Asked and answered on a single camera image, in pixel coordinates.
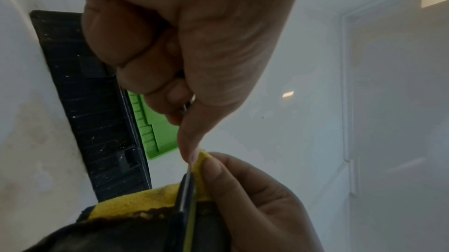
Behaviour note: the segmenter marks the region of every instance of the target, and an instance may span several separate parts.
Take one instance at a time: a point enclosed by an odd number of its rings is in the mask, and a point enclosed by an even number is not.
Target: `human hand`
[[[222,153],[203,164],[206,187],[238,252],[323,251],[307,211],[284,185]]]
[[[180,125],[187,161],[248,97],[294,0],[86,0],[83,30],[127,90]],[[185,79],[175,75],[184,70]],[[183,117],[182,105],[196,101]]]

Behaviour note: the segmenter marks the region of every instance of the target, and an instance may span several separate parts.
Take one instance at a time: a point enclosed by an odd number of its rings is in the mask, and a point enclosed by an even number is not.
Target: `yellow cloth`
[[[200,151],[197,163],[192,168],[196,181],[196,201],[211,201],[209,193],[204,185],[201,167],[203,162],[212,156],[205,151]],[[130,195],[117,197],[99,203],[89,215],[89,220],[96,218],[114,218],[129,216],[136,212],[145,212],[151,209],[173,207],[179,190],[179,183],[167,185],[162,188],[142,191]]]

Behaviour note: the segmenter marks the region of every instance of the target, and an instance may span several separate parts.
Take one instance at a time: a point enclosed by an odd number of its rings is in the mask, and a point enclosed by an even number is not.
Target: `hand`
[[[86,0],[83,30],[127,90],[180,125],[193,159],[203,136],[248,97],[294,0]],[[184,70],[185,79],[175,75]],[[186,116],[180,111],[193,94]]]
[[[229,155],[203,164],[206,187],[232,238],[233,251],[323,251],[299,199],[266,173]]]

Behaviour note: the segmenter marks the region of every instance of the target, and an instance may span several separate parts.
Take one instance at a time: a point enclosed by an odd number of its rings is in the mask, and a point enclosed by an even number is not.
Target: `green plastic tray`
[[[155,159],[178,148],[178,127],[170,124],[164,115],[151,110],[141,95],[128,92],[134,117],[147,159]]]

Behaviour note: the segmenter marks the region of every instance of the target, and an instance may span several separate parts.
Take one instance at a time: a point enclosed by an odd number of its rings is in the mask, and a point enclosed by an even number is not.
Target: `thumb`
[[[203,104],[198,99],[189,107],[178,130],[178,147],[186,162],[198,159],[198,145],[210,130],[234,109]]]
[[[203,164],[203,178],[235,243],[258,239],[267,220],[253,204],[237,179],[216,158]]]

